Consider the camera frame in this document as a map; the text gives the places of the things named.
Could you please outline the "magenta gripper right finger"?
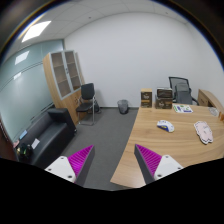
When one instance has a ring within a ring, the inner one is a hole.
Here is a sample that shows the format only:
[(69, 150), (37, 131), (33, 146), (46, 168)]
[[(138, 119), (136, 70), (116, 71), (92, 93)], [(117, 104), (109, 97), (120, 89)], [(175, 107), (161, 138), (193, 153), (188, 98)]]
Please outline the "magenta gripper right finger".
[(146, 184), (182, 169), (182, 166), (170, 155), (161, 156), (138, 144), (135, 145), (134, 154)]

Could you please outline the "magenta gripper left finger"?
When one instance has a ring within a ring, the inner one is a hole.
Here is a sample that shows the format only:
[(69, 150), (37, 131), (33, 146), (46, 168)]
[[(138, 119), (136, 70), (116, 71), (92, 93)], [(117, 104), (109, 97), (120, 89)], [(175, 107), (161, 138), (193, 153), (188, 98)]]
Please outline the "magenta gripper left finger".
[(46, 171), (75, 183), (76, 185), (83, 186), (94, 155), (95, 147), (90, 145), (69, 157), (58, 157), (46, 168)]

